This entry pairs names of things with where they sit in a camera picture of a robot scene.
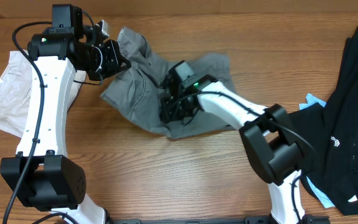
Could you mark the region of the grey shorts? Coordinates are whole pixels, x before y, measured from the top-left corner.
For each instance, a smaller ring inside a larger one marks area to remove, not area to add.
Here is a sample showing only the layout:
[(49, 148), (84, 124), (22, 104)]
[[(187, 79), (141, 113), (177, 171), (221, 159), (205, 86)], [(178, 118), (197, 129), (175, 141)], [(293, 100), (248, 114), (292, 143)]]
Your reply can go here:
[(128, 27), (117, 37), (121, 54), (131, 67), (118, 73), (101, 94), (101, 98), (138, 127), (171, 139), (187, 138), (210, 131), (230, 131), (232, 127), (211, 113), (197, 112), (193, 121), (163, 123), (160, 120), (162, 83), (176, 65), (153, 52), (147, 39)]

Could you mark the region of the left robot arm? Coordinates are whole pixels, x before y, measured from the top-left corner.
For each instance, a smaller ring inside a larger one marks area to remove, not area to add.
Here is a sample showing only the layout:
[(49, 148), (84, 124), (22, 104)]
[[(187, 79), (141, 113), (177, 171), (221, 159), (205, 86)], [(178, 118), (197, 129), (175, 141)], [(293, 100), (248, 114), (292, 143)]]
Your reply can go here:
[(55, 4), (46, 29), (22, 51), (32, 67), (29, 110), (13, 157), (4, 157), (0, 173), (12, 189), (11, 200), (59, 216), (67, 223), (111, 223), (106, 209), (86, 192), (84, 170), (68, 158), (65, 126), (75, 74), (84, 71), (91, 85), (131, 67), (105, 21), (84, 25), (86, 12)]

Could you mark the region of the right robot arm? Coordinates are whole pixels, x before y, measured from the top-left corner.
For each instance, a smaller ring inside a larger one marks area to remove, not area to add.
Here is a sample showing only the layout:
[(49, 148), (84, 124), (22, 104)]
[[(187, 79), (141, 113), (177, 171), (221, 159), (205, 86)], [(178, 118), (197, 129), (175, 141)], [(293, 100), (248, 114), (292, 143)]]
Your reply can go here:
[(174, 65), (162, 86), (168, 95), (161, 100), (164, 123), (193, 119), (204, 111), (238, 130), (249, 163), (268, 185), (272, 209), (267, 216), (247, 217), (245, 223), (328, 223), (307, 215), (300, 198), (301, 169), (307, 157), (318, 160), (316, 149), (295, 131), (285, 109), (254, 104), (229, 90), (209, 74), (195, 73), (182, 60)]

